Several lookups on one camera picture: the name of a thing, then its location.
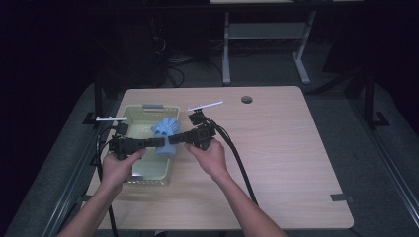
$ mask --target forearm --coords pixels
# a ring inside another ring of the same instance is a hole
[[[58,236],[93,236],[117,195],[101,185]]]
[[[224,192],[245,236],[287,236],[229,175],[214,180]]]

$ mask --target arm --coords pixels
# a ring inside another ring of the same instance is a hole
[[[186,144],[203,170],[225,194],[245,236],[282,236],[286,233],[234,182],[227,171],[224,147],[213,139],[207,151]]]
[[[107,155],[101,185],[58,236],[93,236],[112,201],[123,189],[123,182],[131,177],[133,163],[144,153],[145,149],[139,150],[123,161],[119,161],[113,153]]]

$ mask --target person's left hand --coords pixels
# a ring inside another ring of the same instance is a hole
[[[146,150],[141,149],[134,152],[125,160],[118,160],[115,153],[111,153],[104,158],[102,184],[105,188],[112,189],[117,194],[123,188],[123,182],[132,176],[132,165],[142,158]]]

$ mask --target black tool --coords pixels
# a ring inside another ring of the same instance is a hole
[[[114,135],[109,142],[109,150],[115,152],[119,160],[124,160],[139,149],[160,146],[164,146],[164,138],[133,139]]]
[[[185,142],[194,144],[202,150],[207,150],[212,137],[216,135],[215,128],[204,116],[201,109],[195,110],[193,114],[189,115],[189,120],[196,127],[190,131],[169,136],[169,143],[178,144]]]

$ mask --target person's right hand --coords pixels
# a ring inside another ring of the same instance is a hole
[[[213,180],[217,181],[220,178],[229,176],[225,163],[224,147],[215,138],[210,141],[209,148],[206,151],[188,143],[185,143],[185,147],[197,158],[201,168],[203,168]]]

